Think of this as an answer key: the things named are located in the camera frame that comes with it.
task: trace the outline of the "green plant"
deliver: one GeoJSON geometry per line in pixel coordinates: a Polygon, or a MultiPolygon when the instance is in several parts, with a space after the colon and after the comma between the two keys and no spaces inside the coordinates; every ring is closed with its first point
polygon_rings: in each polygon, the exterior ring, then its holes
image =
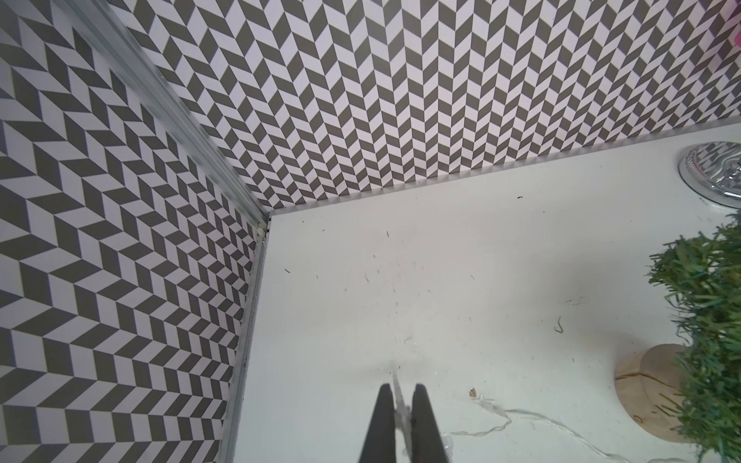
{"type": "Polygon", "coordinates": [[[651,256],[650,282],[669,289],[674,320],[692,343],[678,432],[724,462],[741,463],[741,213],[715,234],[681,237],[651,256]]]}

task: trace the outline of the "herringbone pattern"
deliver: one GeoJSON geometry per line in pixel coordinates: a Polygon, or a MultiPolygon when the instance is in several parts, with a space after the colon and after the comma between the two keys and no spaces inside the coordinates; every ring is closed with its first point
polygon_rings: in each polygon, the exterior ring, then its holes
{"type": "Polygon", "coordinates": [[[0,461],[211,462],[252,230],[52,4],[0,3],[0,461]]]}
{"type": "Polygon", "coordinates": [[[109,0],[269,208],[739,114],[735,0],[109,0]]]}

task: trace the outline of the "white floor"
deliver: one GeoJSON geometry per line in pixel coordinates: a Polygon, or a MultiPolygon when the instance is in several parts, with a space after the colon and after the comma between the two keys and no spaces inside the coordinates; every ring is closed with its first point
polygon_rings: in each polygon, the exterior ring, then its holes
{"type": "MultiPolygon", "coordinates": [[[[677,174],[717,139],[741,124],[273,218],[235,461],[357,461],[394,368],[444,433],[504,422],[475,387],[633,463],[693,460],[631,420],[613,371],[680,342],[648,257],[727,221],[677,174]]],[[[455,463],[606,461],[543,422],[453,443],[455,463]]]]}

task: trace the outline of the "chevron patterned wall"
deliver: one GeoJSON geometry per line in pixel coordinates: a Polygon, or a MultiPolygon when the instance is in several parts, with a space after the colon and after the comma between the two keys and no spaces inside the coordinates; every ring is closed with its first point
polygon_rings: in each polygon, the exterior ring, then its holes
{"type": "Polygon", "coordinates": [[[0,462],[212,462],[252,230],[60,10],[10,5],[0,462]]]}
{"type": "Polygon", "coordinates": [[[269,209],[738,115],[736,0],[108,0],[269,209]]]}

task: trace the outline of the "metal frame edge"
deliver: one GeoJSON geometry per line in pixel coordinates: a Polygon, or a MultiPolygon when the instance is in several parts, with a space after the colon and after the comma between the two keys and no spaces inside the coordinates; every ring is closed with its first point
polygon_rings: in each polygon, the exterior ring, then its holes
{"type": "Polygon", "coordinates": [[[222,428],[222,439],[219,452],[216,454],[216,463],[232,463],[234,460],[234,449],[236,439],[239,435],[239,420],[242,416],[242,402],[245,399],[245,382],[247,380],[247,364],[250,361],[250,348],[252,347],[252,336],[255,330],[255,318],[257,315],[257,304],[260,296],[260,285],[262,283],[262,270],[265,263],[265,254],[268,250],[268,236],[258,242],[255,248],[257,257],[256,267],[252,275],[250,289],[247,292],[245,303],[245,314],[242,323],[242,334],[239,337],[239,345],[236,350],[236,362],[232,383],[229,387],[229,399],[224,415],[224,427],[222,428]]]}
{"type": "Polygon", "coordinates": [[[210,137],[191,118],[190,110],[175,95],[107,2],[54,2],[237,210],[250,224],[264,230],[268,222],[266,209],[252,196],[210,137]]]}
{"type": "Polygon", "coordinates": [[[349,195],[337,196],[334,198],[323,199],[321,201],[313,201],[309,203],[299,204],[295,206],[284,207],[282,209],[276,209],[270,212],[270,216],[279,216],[281,214],[287,214],[292,212],[298,212],[300,210],[313,209],[315,207],[328,206],[330,204],[338,204],[341,202],[354,201],[356,199],[370,198],[371,196],[379,196],[387,193],[393,193],[395,191],[411,190],[412,188],[424,187],[427,185],[443,183],[446,181],[453,181],[459,179],[466,179],[468,177],[480,176],[486,173],[499,172],[500,170],[514,169],[517,167],[524,167],[532,164],[539,164],[541,162],[556,161],[557,159],[570,158],[572,156],[579,156],[582,154],[596,153],[597,151],[609,150],[611,148],[619,148],[629,146],[636,143],[643,143],[645,141],[653,141],[658,139],[665,139],[672,136],[684,135],[686,133],[698,132],[700,130],[712,129],[715,127],[722,127],[724,125],[737,124],[741,122],[741,116],[732,116],[725,119],[717,119],[715,121],[702,122],[699,124],[693,124],[685,127],[678,127],[676,129],[666,130],[664,132],[649,133],[646,135],[630,137],[622,140],[607,141],[598,145],[591,145],[588,147],[574,148],[568,151],[559,151],[558,153],[547,154],[544,156],[537,156],[534,158],[522,159],[519,161],[509,161],[502,164],[495,164],[492,166],[482,167],[480,169],[467,170],[465,172],[458,172],[448,174],[444,177],[433,177],[431,179],[412,181],[409,183],[393,185],[390,187],[381,187],[375,190],[359,191],[350,193],[349,195]]]}

